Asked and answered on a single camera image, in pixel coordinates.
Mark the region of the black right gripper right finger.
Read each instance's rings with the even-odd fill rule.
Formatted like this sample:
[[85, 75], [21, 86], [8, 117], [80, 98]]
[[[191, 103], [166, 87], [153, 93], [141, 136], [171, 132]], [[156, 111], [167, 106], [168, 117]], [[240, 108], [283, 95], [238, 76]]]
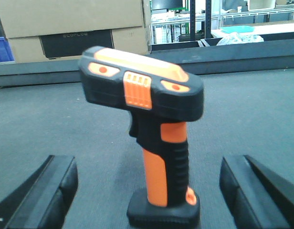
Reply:
[[294, 229], [294, 184], [249, 155], [224, 156], [219, 186], [239, 229]]

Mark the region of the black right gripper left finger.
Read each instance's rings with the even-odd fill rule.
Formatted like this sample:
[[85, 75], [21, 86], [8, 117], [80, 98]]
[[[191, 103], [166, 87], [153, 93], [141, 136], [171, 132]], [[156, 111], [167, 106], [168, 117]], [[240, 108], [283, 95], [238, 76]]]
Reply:
[[77, 189], [74, 156], [48, 156], [0, 202], [0, 229], [61, 229]]

